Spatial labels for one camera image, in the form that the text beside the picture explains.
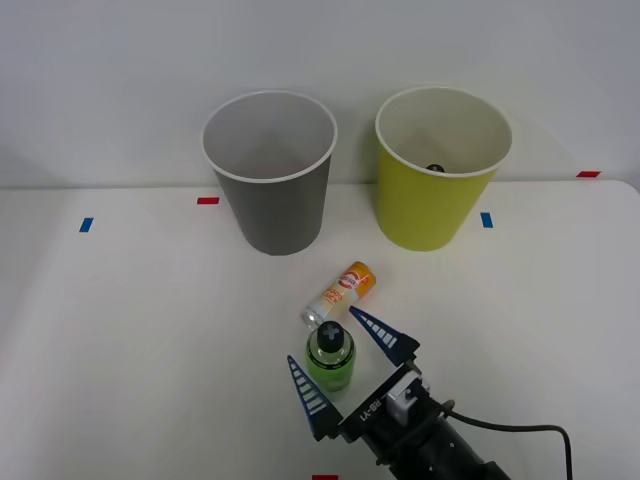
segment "cup rim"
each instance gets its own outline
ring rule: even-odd
[[[420,85],[417,87],[410,87],[410,88],[406,88],[404,90],[399,91],[398,93],[392,95],[391,97],[389,97],[383,104],[382,106],[378,109],[378,113],[376,114],[376,121],[375,121],[375,128],[376,128],[376,136],[378,137],[378,141],[380,142],[380,144],[383,146],[383,148],[387,151],[387,153],[389,155],[391,155],[393,158],[395,158],[396,160],[398,160],[399,162],[401,162],[402,164],[406,165],[409,168],[412,168],[413,170],[420,172],[420,173],[424,173],[426,175],[431,175],[434,177],[444,177],[444,178],[469,178],[469,177],[479,177],[481,175],[484,175],[485,173],[489,173],[492,172],[494,170],[496,170],[501,164],[502,162],[504,162],[505,158],[507,158],[509,151],[507,151],[507,153],[504,155],[504,157],[502,157],[500,160],[498,160],[496,163],[494,163],[493,165],[491,165],[490,167],[484,168],[482,170],[478,170],[477,172],[467,172],[467,173],[446,173],[446,172],[435,172],[433,170],[427,170],[426,168],[421,168],[418,165],[415,165],[411,162],[409,162],[408,160],[405,160],[404,158],[402,158],[400,155],[398,155],[391,147],[389,147],[389,145],[387,145],[387,142],[385,142],[381,132],[380,132],[380,117],[382,116],[382,113],[384,111],[384,109],[391,103],[393,102],[396,98],[399,98],[403,95],[407,95],[409,93],[413,93],[413,92],[417,92],[420,90],[449,90],[451,92],[456,92],[456,93],[462,93],[465,95],[468,95],[470,97],[473,97],[474,99],[478,100],[479,102],[483,103],[484,105],[486,105],[490,110],[493,110],[500,118],[502,118],[502,120],[504,120],[505,124],[507,125],[507,128],[509,129],[509,136],[510,138],[510,145],[509,145],[509,150],[511,150],[511,145],[513,144],[513,132],[511,130],[511,125],[509,125],[509,122],[507,121],[506,116],[500,111],[498,110],[496,107],[494,107],[493,105],[491,105],[489,102],[483,100],[480,97],[476,97],[475,95],[465,91],[465,90],[461,90],[459,88],[453,88],[453,87],[447,87],[447,86],[438,86],[438,85]]]
[[[209,158],[209,155],[207,155],[207,152],[204,149],[204,135],[205,135],[205,132],[207,130],[207,127],[209,126],[209,123],[211,122],[211,120],[213,120],[213,117],[215,117],[218,113],[220,113],[220,111],[222,109],[224,109],[225,107],[227,107],[227,106],[231,105],[232,103],[235,103],[235,102],[237,102],[239,100],[243,100],[245,98],[253,97],[253,96],[256,96],[256,95],[264,95],[264,94],[272,94],[272,93],[280,93],[280,94],[284,93],[284,94],[287,94],[287,95],[292,95],[292,96],[295,96],[295,97],[304,98],[305,100],[308,100],[308,101],[316,104],[318,107],[320,107],[324,111],[324,113],[327,114],[327,116],[329,117],[329,120],[331,121],[331,125],[333,126],[333,140],[331,141],[331,145],[329,145],[329,148],[324,153],[324,155],[322,155],[318,161],[316,161],[312,165],[308,166],[304,170],[300,170],[299,172],[292,173],[291,175],[286,175],[284,177],[275,177],[275,178],[243,177],[243,176],[236,175],[234,173],[228,172],[225,169],[223,169],[223,168],[219,167],[218,165],[216,165],[213,162],[213,160],[211,160],[211,158]],[[304,93],[296,92],[296,91],[293,91],[293,90],[287,90],[287,89],[256,90],[256,91],[253,91],[253,92],[243,93],[242,95],[238,95],[237,97],[233,97],[232,99],[227,100],[226,102],[224,102],[222,105],[220,105],[218,108],[216,108],[213,111],[213,113],[211,114],[209,119],[205,122],[204,127],[202,129],[202,133],[200,134],[200,147],[202,148],[202,151],[203,151],[205,157],[207,158],[207,161],[209,162],[211,167],[216,172],[218,172],[221,175],[224,175],[225,177],[231,178],[233,180],[237,180],[239,182],[243,182],[243,183],[258,183],[258,184],[286,182],[288,180],[294,180],[294,179],[296,179],[298,177],[306,175],[309,172],[312,172],[313,170],[318,168],[320,165],[322,165],[331,156],[331,154],[333,153],[333,149],[336,146],[336,142],[337,141],[338,141],[338,124],[337,124],[336,119],[334,118],[333,114],[331,113],[331,111],[327,107],[325,107],[320,101],[316,100],[315,98],[312,98],[309,95],[305,95]]]

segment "black bottle cap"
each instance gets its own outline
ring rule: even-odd
[[[344,345],[344,328],[329,320],[318,328],[318,347],[327,353],[335,353]]]
[[[440,173],[444,173],[444,168],[442,168],[440,165],[438,165],[437,163],[432,163],[431,165],[429,165],[427,167],[427,170],[431,170],[433,172],[440,172]]]

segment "can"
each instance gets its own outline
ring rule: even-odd
[[[362,262],[354,262],[333,285],[304,308],[300,314],[302,321],[311,329],[328,320],[337,321],[375,284],[376,277],[369,267]]]

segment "black cable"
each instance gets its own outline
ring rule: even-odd
[[[433,398],[427,397],[427,400],[437,409],[439,409],[445,415],[455,418],[463,423],[472,425],[474,427],[484,428],[486,430],[495,430],[497,432],[558,432],[562,435],[564,440],[564,457],[565,465],[567,469],[567,480],[573,480],[573,462],[571,461],[571,441],[569,440],[569,434],[567,431],[558,427],[557,425],[499,425],[497,423],[488,423],[481,420],[475,420],[473,418],[465,417],[459,413],[454,412],[450,408],[441,405]]]

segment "paper cup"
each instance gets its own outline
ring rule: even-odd
[[[376,134],[378,223],[417,251],[449,243],[511,147],[495,108],[450,88],[394,95],[378,111]]]
[[[214,112],[204,150],[255,249],[288,255],[318,236],[337,135],[331,112],[295,92],[250,93]]]

